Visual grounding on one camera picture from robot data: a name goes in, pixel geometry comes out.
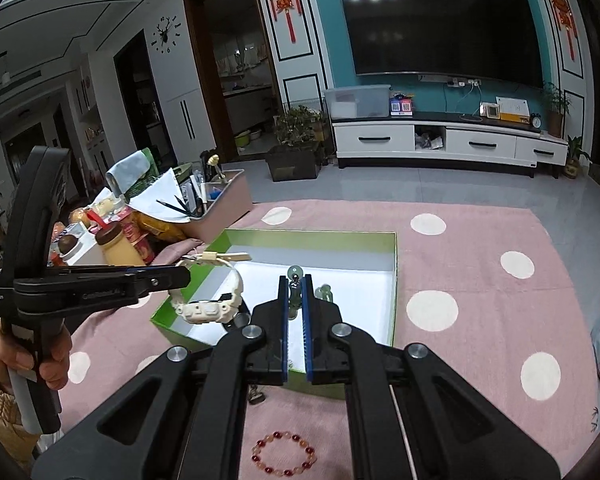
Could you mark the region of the person's left hand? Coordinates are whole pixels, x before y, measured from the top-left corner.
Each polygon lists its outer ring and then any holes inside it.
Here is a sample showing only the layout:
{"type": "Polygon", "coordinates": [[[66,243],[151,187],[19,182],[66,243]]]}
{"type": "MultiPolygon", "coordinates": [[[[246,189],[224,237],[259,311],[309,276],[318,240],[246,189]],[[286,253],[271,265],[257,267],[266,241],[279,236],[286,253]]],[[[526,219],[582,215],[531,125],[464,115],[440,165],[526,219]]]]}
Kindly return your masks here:
{"type": "MultiPolygon", "coordinates": [[[[64,326],[50,343],[50,357],[43,361],[38,368],[40,376],[48,388],[58,391],[64,388],[68,382],[71,349],[71,336],[67,327],[64,326]]],[[[8,371],[26,372],[33,369],[34,357],[32,354],[4,332],[0,320],[0,387],[4,391],[12,393],[8,371]]]]}

